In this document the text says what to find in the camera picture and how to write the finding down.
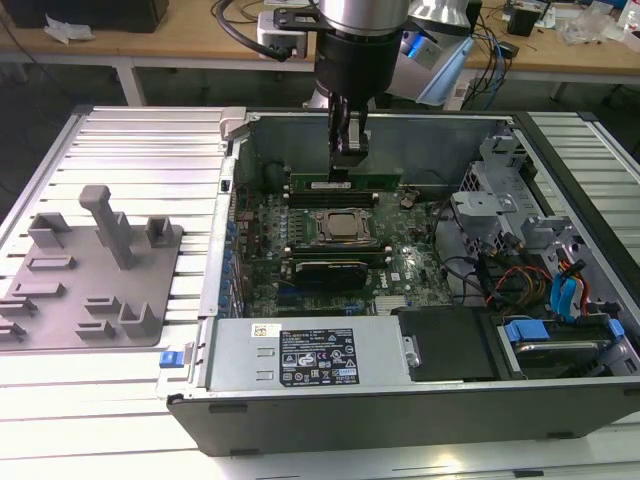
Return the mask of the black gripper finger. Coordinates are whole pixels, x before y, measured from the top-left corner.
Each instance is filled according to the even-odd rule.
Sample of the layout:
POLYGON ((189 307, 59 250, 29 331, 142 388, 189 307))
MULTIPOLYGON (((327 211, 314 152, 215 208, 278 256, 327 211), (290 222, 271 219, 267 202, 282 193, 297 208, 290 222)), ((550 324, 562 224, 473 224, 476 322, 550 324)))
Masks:
POLYGON ((364 107, 350 114, 348 127, 350 169, 358 167, 369 154, 369 137, 365 130, 368 113, 368 108, 364 107))
POLYGON ((342 166, 343 136, 349 127, 348 101, 339 94, 330 94, 329 107, 329 176, 330 182, 342 182, 345 178, 342 166))

